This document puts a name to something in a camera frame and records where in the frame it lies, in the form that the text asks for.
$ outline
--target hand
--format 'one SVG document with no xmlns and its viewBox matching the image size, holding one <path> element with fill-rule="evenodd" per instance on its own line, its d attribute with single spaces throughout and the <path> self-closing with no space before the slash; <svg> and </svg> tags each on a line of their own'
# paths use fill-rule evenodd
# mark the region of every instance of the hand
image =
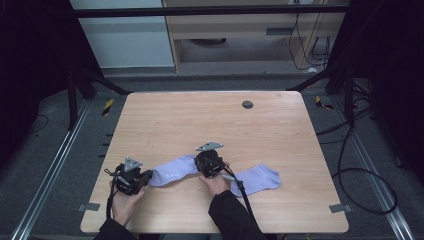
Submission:
<svg viewBox="0 0 424 240">
<path fill-rule="evenodd" d="M 112 203 L 112 213 L 116 222 L 124 227 L 127 226 L 134 213 L 135 206 L 144 195 L 144 188 L 142 187 L 137 195 L 129 196 L 119 191 L 115 194 Z"/>
<path fill-rule="evenodd" d="M 214 178 L 205 178 L 203 174 L 200 173 L 199 179 L 200 181 L 204 182 L 206 186 L 209 188 L 209 193 L 212 196 L 219 195 L 224 191 L 230 190 L 231 187 L 231 181 L 224 178 L 221 173 L 224 173 L 225 171 L 221 171 L 216 177 Z"/>
</svg>

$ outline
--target light blue sock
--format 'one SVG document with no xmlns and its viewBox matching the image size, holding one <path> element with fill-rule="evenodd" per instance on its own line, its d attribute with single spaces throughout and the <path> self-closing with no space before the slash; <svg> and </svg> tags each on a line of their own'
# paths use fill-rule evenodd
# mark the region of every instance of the light blue sock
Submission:
<svg viewBox="0 0 424 240">
<path fill-rule="evenodd" d="M 179 180 L 187 174 L 195 174 L 199 172 L 194 164 L 194 157 L 194 155 L 181 156 L 155 167 L 149 184 L 153 187 L 160 187 Z"/>
<path fill-rule="evenodd" d="M 265 189 L 276 189 L 281 185 L 280 174 L 262 163 L 246 171 L 236 173 L 236 177 L 243 181 L 246 195 Z M 231 192 L 237 197 L 242 197 L 235 181 L 231 182 Z"/>
</svg>

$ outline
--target gray floor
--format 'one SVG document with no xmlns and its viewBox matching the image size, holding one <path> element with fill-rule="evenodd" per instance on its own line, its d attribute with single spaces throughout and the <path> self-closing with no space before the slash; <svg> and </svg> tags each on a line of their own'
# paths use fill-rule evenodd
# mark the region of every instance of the gray floor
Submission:
<svg viewBox="0 0 424 240">
<path fill-rule="evenodd" d="M 243 49 L 259 45 L 265 51 L 269 46 L 272 51 L 281 51 L 287 56 L 287 48 L 278 49 L 276 42 L 252 40 L 241 42 Z M 146 74 L 130 78 L 111 77 L 128 90 L 133 91 L 201 91 L 201 90 L 284 90 L 306 80 L 310 73 L 298 71 L 288 57 L 279 55 L 260 55 L 260 61 L 255 61 L 254 54 L 239 54 L 243 52 L 234 49 L 233 41 L 227 40 L 228 46 L 197 46 L 187 43 L 187 51 L 178 74 Z M 207 55 L 202 63 L 202 51 Z M 315 96 L 320 95 L 324 101 L 337 105 L 340 96 L 327 98 L 323 94 L 321 81 L 303 92 L 305 104 L 312 123 L 317 132 L 334 126 L 342 121 L 335 110 L 317 107 Z M 51 192 L 42 207 L 32 228 L 31 236 L 41 236 L 44 239 L 75 239 L 90 237 L 81 232 L 79 225 L 83 216 L 76 211 L 81 203 L 87 203 L 94 187 L 97 175 L 101 171 L 103 155 L 107 152 L 104 143 L 110 142 L 108 134 L 112 134 L 125 103 L 125 96 L 119 96 L 108 89 L 96 85 L 99 93 L 94 100 L 81 100 L 89 104 L 87 117 L 81 130 L 66 157 L 62 169 L 55 179 Z M 114 104 L 108 116 L 101 116 L 105 102 L 114 99 Z M 59 92 L 46 98 L 40 104 L 39 114 L 48 117 L 48 124 L 40 131 L 28 134 L 19 150 L 14 155 L 9 169 L 1 173 L 0 192 L 0 239 L 9 239 L 10 234 L 18 225 L 23 214 L 37 192 L 52 160 L 67 134 L 68 112 L 67 93 Z M 367 103 L 358 102 L 358 110 L 367 107 Z M 368 113 L 356 121 L 355 133 L 359 136 L 367 154 L 372 159 L 378 173 L 392 185 L 399 198 L 398 209 L 401 211 L 415 239 L 424 239 L 424 188 L 410 170 L 396 167 L 394 154 L 388 146 L 384 134 L 378 124 Z M 45 117 L 39 117 L 32 127 L 37 130 L 46 122 Z M 346 134 L 346 128 L 341 128 L 328 135 L 320 136 L 320 142 L 340 140 Z M 322 144 L 322 150 L 331 173 L 337 170 L 337 159 L 341 143 Z M 360 156 L 350 140 L 345 148 L 343 167 L 361 166 Z M 362 204 L 375 209 L 381 209 L 370 180 L 364 174 L 347 173 L 343 176 L 349 193 Z M 351 202 L 336 188 L 343 204 Z M 367 213 L 354 206 L 355 211 L 347 213 L 350 229 L 342 235 L 305 235 L 293 234 L 287 239 L 398 239 L 387 216 Z"/>
</svg>

